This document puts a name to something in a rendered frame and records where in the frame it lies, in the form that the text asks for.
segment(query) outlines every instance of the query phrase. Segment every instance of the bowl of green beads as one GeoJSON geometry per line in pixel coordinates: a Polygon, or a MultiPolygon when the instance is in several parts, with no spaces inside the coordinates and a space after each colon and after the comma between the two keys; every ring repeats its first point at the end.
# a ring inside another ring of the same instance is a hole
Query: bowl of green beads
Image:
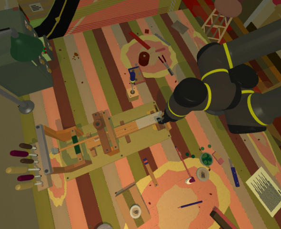
{"type": "Polygon", "coordinates": [[[202,153],[200,155],[200,162],[204,166],[211,166],[213,163],[213,157],[209,153],[202,153]]]}

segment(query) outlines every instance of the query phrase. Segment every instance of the knife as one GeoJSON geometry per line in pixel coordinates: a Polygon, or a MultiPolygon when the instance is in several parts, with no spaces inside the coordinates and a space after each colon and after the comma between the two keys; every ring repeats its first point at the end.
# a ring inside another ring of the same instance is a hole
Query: knife
{"type": "Polygon", "coordinates": [[[232,176],[234,177],[235,185],[236,185],[236,187],[240,187],[236,169],[235,169],[235,167],[232,165],[231,160],[230,160],[230,159],[228,159],[228,160],[230,161],[231,172],[232,172],[232,176]]]}

